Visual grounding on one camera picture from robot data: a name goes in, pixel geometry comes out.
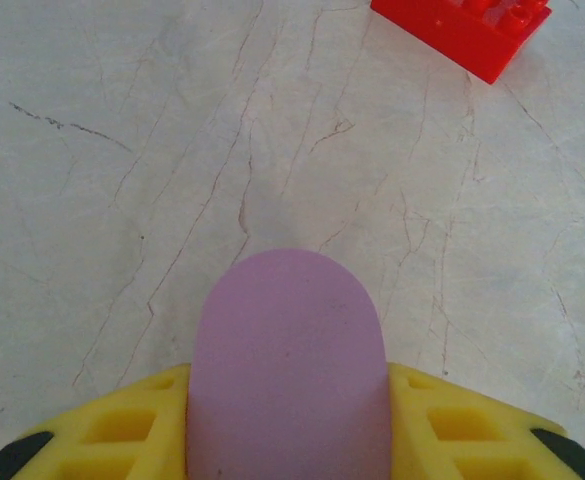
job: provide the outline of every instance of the pink rounded block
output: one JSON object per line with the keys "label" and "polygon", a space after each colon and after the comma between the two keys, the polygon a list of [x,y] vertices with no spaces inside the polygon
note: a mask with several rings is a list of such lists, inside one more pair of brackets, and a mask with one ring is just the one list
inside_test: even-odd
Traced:
{"label": "pink rounded block", "polygon": [[389,479],[390,421],[378,317],[351,273],[274,250],[221,278],[190,374],[191,480]]}

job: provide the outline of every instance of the toy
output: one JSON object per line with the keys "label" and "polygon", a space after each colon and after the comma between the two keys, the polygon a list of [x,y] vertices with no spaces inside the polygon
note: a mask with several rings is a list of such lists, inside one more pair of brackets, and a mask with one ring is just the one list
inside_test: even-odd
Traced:
{"label": "toy", "polygon": [[349,272],[259,254],[208,297],[192,366],[26,432],[0,452],[0,480],[585,479],[559,425],[383,358]]}
{"label": "toy", "polygon": [[372,0],[371,8],[494,83],[548,18],[548,0]]}

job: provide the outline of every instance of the marble floor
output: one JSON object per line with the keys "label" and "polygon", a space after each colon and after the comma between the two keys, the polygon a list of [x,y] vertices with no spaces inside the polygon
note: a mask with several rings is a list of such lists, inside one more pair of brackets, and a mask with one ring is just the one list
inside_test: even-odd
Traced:
{"label": "marble floor", "polygon": [[320,251],[387,357],[585,445],[585,0],[488,86],[361,0],[0,2],[0,446]]}

